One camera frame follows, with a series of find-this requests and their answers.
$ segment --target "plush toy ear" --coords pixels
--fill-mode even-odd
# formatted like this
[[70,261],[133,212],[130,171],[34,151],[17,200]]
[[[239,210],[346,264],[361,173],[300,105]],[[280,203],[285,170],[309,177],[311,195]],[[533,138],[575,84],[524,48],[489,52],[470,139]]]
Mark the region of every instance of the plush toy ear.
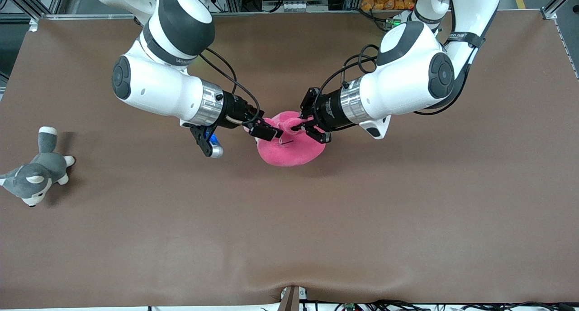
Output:
[[27,177],[26,180],[29,181],[30,183],[38,184],[44,181],[44,177],[41,177],[40,175],[34,175],[33,177]]

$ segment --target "brown mat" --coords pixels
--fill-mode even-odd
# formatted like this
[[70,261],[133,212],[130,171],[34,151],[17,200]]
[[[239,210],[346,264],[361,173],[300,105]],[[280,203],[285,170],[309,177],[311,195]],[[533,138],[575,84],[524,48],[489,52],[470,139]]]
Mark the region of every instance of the brown mat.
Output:
[[[268,115],[380,39],[357,14],[216,24],[212,47]],[[289,284],[351,302],[579,296],[579,83],[537,11],[498,14],[445,113],[393,117],[382,141],[336,133],[292,169],[241,129],[218,130],[225,156],[205,158],[177,119],[118,101],[112,65],[138,33],[102,20],[27,34],[0,103],[2,171],[36,153],[41,125],[78,162],[35,209],[0,190],[0,307],[269,303]],[[201,60],[190,72],[231,88]]]

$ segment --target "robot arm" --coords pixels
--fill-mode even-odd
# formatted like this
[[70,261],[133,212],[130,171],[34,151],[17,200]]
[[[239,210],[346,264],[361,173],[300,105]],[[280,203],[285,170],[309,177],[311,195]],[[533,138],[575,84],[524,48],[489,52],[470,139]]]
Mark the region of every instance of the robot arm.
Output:
[[[263,111],[256,115],[258,111],[244,99],[187,73],[187,66],[215,38],[207,8],[199,0],[154,2],[141,34],[114,65],[112,86],[118,99],[144,111],[177,117],[212,158],[223,155],[213,134],[217,126],[244,125],[257,138],[279,138],[283,132],[263,122]],[[139,3],[136,6],[143,10]]]
[[[294,130],[305,129],[316,141],[327,143],[332,131],[357,124],[382,139],[391,115],[441,107],[457,97],[498,0],[451,1],[454,27],[444,47],[434,37],[432,23],[411,20],[393,28],[380,43],[375,71],[329,94],[310,88],[301,105],[306,121]],[[440,0],[432,2],[440,5]],[[437,17],[435,9],[427,10],[430,18]],[[414,15],[424,16],[418,4]],[[400,81],[409,75],[411,81]]]

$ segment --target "pink stuffed animal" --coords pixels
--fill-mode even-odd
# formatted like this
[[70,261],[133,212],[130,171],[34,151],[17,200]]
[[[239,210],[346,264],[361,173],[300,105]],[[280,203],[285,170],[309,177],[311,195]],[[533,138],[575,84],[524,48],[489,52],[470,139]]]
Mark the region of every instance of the pink stuffed animal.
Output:
[[304,130],[294,131],[291,128],[303,122],[296,111],[281,112],[273,119],[265,121],[284,131],[281,138],[272,141],[257,139],[259,156],[267,164],[281,167],[304,165],[324,151],[325,144],[310,138]]

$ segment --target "stuffed husky toy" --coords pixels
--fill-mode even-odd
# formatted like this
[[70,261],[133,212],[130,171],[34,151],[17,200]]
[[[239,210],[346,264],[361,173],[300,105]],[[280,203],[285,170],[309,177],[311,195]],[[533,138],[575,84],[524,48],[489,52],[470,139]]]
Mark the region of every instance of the stuffed husky toy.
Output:
[[66,184],[66,168],[74,164],[75,159],[54,152],[56,139],[55,128],[41,127],[38,131],[39,154],[29,164],[0,174],[0,186],[21,198],[28,206],[36,206],[53,183]]

